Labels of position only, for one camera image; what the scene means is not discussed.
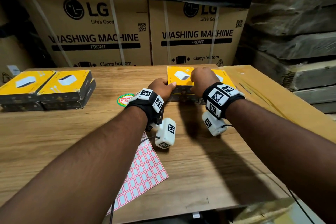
wrist strap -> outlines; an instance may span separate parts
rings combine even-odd
[[[160,95],[153,90],[143,88],[129,100],[125,108],[131,106],[141,108],[147,116],[146,131],[150,131],[152,123],[160,123],[163,115],[163,104],[164,101]]]
[[[243,93],[235,88],[216,82],[204,91],[203,99],[206,102],[205,108],[217,120],[220,120],[225,118],[225,111],[230,104],[238,99],[245,99],[245,97]]]

qr code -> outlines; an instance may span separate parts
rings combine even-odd
[[[241,28],[243,26],[243,21],[244,20],[237,20],[237,22],[236,22],[236,28]]]
[[[139,32],[146,31],[146,23],[138,23]]]

sticker sheet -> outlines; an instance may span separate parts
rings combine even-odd
[[[146,133],[143,134],[141,140],[145,138],[147,138]],[[139,145],[131,169],[115,199],[114,211],[167,178],[168,174],[153,150],[151,143],[149,140],[144,141]]]

tan cardboard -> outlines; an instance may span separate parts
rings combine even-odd
[[[0,26],[6,23],[8,19],[0,7]],[[0,86],[20,72],[34,67],[27,51],[15,36],[0,38]]]
[[[153,65],[208,64],[216,7],[167,2],[170,53],[163,1],[149,0]],[[220,8],[212,64],[232,65],[248,10]]]
[[[37,0],[71,66],[121,66],[110,0]],[[23,0],[56,65],[69,66],[32,0]],[[126,65],[151,65],[147,0],[114,0]]]

small product box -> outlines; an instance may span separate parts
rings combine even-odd
[[[39,91],[56,71],[25,71],[0,87],[0,104],[5,111],[41,111]]]
[[[198,98],[195,94],[191,92],[191,87],[194,86],[194,83],[190,80],[191,72],[193,70],[194,70],[193,67],[177,67],[177,66],[167,67],[168,83],[172,82],[177,83],[176,88],[173,90],[172,95],[169,98],[169,101],[172,102],[192,101],[202,103],[202,99]],[[219,78],[220,82],[236,88],[233,82],[231,81],[230,77],[224,70],[212,69],[212,71]]]
[[[95,79],[92,79],[89,87],[87,88],[86,95],[82,100],[64,101],[64,102],[60,101],[45,102],[43,103],[43,106],[46,110],[82,109],[86,106],[95,88],[96,88],[96,81]]]
[[[90,70],[57,72],[37,93],[42,104],[81,101],[92,81]]]

